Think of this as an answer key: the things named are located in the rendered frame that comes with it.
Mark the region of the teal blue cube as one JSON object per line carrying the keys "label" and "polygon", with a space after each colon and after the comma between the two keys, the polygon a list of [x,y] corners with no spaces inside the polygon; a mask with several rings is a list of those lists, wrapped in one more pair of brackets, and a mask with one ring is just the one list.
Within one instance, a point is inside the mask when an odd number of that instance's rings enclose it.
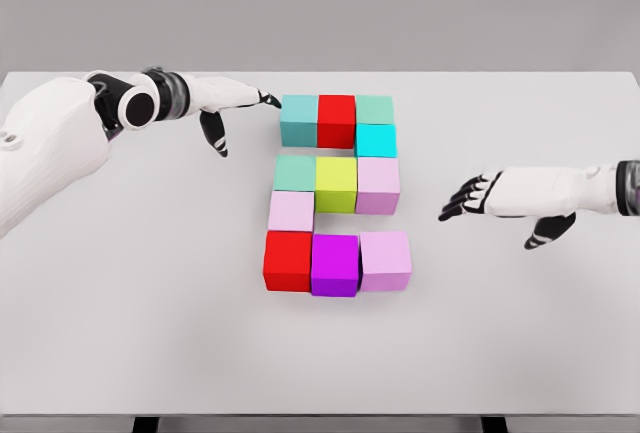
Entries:
{"label": "teal blue cube", "polygon": [[317,95],[284,95],[280,112],[280,132],[284,147],[316,147],[318,126]]}

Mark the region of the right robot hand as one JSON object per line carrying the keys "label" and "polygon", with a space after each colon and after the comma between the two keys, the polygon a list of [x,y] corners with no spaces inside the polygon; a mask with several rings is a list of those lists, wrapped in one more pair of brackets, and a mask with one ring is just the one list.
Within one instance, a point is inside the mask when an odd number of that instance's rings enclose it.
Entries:
{"label": "right robot hand", "polygon": [[511,167],[467,180],[442,207],[441,222],[464,214],[537,220],[524,248],[562,236],[576,221],[585,174],[573,168]]}

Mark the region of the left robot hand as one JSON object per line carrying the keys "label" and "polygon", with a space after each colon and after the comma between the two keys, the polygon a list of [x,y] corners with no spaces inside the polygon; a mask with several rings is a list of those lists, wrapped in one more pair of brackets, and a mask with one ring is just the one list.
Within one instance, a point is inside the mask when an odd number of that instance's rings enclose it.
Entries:
{"label": "left robot hand", "polygon": [[221,116],[225,109],[248,108],[266,104],[281,109],[271,93],[226,77],[193,77],[187,80],[190,91],[189,113],[199,113],[204,137],[223,158],[228,156],[226,131]]}

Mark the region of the bright cyan cube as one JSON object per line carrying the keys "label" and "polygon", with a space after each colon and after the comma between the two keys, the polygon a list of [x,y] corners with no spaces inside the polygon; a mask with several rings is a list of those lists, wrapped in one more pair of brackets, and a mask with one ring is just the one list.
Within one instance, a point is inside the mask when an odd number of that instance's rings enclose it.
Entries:
{"label": "bright cyan cube", "polygon": [[354,155],[395,158],[397,156],[396,127],[393,124],[357,124]]}

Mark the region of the pink cube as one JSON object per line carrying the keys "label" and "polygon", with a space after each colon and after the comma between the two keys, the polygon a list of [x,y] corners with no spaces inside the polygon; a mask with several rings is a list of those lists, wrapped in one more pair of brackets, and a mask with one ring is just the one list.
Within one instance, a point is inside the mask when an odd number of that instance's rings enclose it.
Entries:
{"label": "pink cube", "polygon": [[355,212],[367,215],[393,215],[401,185],[397,158],[359,157],[358,191]]}
{"label": "pink cube", "polygon": [[404,231],[360,234],[362,281],[365,292],[403,291],[412,275],[411,252]]}
{"label": "pink cube", "polygon": [[313,192],[273,191],[267,228],[270,231],[312,232],[314,211]]}

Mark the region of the red cube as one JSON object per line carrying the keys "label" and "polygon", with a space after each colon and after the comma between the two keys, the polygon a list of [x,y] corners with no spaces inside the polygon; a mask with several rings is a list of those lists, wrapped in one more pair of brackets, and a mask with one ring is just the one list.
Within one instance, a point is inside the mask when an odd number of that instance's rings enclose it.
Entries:
{"label": "red cube", "polygon": [[355,141],[356,99],[354,95],[320,95],[317,146],[352,149]]}
{"label": "red cube", "polygon": [[263,278],[268,291],[311,291],[312,233],[268,231]]}

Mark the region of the mint green cube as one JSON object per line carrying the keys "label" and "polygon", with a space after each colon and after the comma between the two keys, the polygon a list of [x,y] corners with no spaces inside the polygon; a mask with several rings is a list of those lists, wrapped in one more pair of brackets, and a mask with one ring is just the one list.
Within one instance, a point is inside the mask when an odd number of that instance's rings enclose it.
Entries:
{"label": "mint green cube", "polygon": [[356,123],[386,125],[394,123],[394,104],[391,96],[357,95]]}
{"label": "mint green cube", "polygon": [[277,191],[314,192],[316,159],[307,155],[278,155],[273,189]]}

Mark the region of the magenta cube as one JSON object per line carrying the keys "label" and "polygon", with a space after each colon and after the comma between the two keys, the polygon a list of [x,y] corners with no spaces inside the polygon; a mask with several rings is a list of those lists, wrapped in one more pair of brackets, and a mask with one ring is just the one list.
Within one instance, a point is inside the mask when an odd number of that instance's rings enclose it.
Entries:
{"label": "magenta cube", "polygon": [[314,234],[311,293],[313,296],[355,297],[359,285],[359,238]]}

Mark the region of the yellow green cube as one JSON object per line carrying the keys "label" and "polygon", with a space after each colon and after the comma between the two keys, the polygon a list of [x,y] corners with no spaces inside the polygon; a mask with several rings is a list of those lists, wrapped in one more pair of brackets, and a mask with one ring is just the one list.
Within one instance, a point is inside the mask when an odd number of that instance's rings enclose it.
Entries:
{"label": "yellow green cube", "polygon": [[355,157],[317,157],[315,210],[354,214],[358,192]]}

